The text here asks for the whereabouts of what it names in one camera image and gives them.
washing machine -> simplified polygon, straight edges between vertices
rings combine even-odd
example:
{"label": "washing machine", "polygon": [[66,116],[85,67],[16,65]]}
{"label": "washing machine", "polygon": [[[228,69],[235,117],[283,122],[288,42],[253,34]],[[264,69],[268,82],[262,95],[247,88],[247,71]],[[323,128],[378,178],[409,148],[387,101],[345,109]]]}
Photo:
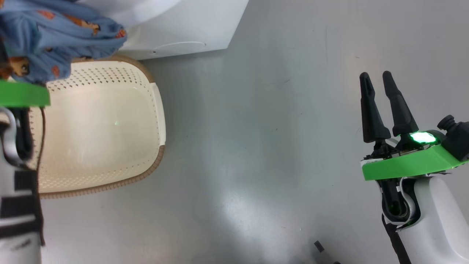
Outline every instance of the washing machine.
{"label": "washing machine", "polygon": [[122,24],[136,60],[225,49],[248,0],[79,0]]}

green bracket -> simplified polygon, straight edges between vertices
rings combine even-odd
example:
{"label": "green bracket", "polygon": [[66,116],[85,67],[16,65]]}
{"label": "green bracket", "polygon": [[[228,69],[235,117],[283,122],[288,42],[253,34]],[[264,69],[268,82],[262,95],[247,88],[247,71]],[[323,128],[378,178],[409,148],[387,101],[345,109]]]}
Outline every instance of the green bracket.
{"label": "green bracket", "polygon": [[446,171],[469,161],[458,161],[441,145],[405,154],[362,167],[365,180],[412,177],[438,171]]}
{"label": "green bracket", "polygon": [[51,105],[47,88],[29,83],[0,81],[0,106],[44,107]]}

blue garment with animal print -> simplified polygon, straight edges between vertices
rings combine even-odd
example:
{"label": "blue garment with animal print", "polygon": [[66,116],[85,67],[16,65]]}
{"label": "blue garment with animal print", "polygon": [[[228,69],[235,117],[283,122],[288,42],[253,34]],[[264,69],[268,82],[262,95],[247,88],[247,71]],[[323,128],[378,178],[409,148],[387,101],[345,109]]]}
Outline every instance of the blue garment with animal print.
{"label": "blue garment with animal print", "polygon": [[0,0],[0,38],[17,81],[67,78],[75,58],[105,58],[124,28],[89,7],[62,0]]}

glowing green indicator light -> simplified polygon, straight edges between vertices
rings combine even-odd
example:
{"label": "glowing green indicator light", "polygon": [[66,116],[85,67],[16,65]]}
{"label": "glowing green indicator light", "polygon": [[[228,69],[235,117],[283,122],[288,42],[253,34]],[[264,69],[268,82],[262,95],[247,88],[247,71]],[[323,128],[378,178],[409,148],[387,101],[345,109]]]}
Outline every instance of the glowing green indicator light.
{"label": "glowing green indicator light", "polygon": [[413,133],[410,136],[415,142],[418,142],[418,143],[433,143],[437,141],[437,139],[428,132],[417,132],[417,133]]}

white plastic basket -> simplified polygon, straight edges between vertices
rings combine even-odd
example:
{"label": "white plastic basket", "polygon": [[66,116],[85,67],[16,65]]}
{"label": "white plastic basket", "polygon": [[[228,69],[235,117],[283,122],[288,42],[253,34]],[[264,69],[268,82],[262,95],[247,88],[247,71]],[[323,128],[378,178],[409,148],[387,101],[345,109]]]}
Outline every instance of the white plastic basket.
{"label": "white plastic basket", "polygon": [[[117,188],[150,175],[166,142],[158,87],[137,61],[115,56],[75,62],[70,78],[47,83],[45,143],[39,168],[41,198]],[[42,137],[39,109],[30,112],[37,165]]]}

